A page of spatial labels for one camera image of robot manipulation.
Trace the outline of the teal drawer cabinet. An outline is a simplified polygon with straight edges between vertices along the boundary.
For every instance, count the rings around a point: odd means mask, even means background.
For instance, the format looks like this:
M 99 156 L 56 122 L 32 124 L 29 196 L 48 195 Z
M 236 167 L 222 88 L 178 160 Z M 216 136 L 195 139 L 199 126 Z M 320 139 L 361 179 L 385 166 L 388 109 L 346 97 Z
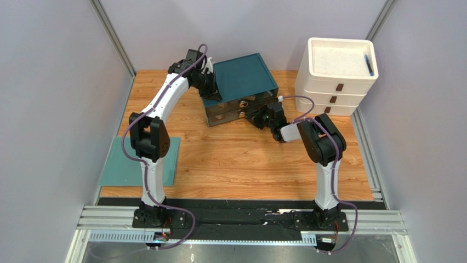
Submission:
M 222 101 L 278 89 L 276 81 L 259 53 L 216 62 L 213 69 Z

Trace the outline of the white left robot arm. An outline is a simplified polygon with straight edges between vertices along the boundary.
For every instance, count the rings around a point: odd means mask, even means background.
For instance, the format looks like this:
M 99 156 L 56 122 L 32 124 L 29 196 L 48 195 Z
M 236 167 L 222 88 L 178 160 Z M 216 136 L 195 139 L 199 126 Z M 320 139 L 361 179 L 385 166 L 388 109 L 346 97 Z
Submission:
M 161 224 L 166 220 L 169 207 L 164 204 L 163 163 L 170 148 L 166 121 L 190 87 L 198 89 L 204 99 L 221 100 L 211 58 L 174 63 L 153 100 L 140 113 L 130 115 L 126 132 L 143 173 L 143 196 L 135 212 L 140 221 Z

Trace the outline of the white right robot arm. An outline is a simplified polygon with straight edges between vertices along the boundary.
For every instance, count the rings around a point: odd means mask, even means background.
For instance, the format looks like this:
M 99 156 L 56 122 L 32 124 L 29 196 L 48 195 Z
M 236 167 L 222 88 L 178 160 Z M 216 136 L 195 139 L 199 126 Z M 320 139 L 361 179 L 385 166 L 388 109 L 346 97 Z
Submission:
M 321 221 L 334 219 L 340 213 L 337 195 L 338 170 L 346 141 L 325 113 L 313 118 L 287 122 L 281 102 L 272 102 L 245 114 L 256 128 L 270 129 L 274 140 L 285 143 L 300 140 L 315 163 L 317 190 L 314 212 Z

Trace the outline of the white three-drawer organizer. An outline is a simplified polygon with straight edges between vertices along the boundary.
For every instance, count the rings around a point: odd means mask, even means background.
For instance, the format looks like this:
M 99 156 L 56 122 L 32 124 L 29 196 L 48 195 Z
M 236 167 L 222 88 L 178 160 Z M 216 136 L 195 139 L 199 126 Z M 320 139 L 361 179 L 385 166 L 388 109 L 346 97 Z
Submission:
M 374 76 L 369 75 L 365 54 Z M 295 80 L 295 108 L 301 113 L 351 116 L 378 77 L 371 41 L 309 38 Z

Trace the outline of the teal mat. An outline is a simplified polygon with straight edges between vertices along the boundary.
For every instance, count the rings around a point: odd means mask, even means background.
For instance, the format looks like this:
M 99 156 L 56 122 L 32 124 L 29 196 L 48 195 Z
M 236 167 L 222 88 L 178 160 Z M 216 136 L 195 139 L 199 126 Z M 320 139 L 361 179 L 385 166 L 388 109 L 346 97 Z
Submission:
M 180 137 L 171 137 L 169 152 L 164 158 L 163 165 L 164 187 L 175 185 L 180 143 Z M 115 137 L 99 180 L 99 186 L 142 186 L 143 170 L 141 164 L 141 162 L 127 158 L 122 151 L 121 137 Z

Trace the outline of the blue pen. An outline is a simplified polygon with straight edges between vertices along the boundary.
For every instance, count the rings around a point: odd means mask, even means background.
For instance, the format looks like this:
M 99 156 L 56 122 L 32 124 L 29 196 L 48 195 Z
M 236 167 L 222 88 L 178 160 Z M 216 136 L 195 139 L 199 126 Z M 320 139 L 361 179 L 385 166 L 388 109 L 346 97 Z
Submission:
M 373 71 L 369 56 L 367 54 L 365 54 L 364 59 L 365 59 L 365 62 L 366 62 L 366 65 L 367 65 L 367 68 L 368 68 L 368 71 L 369 71 L 369 75 L 374 76 L 374 71 Z

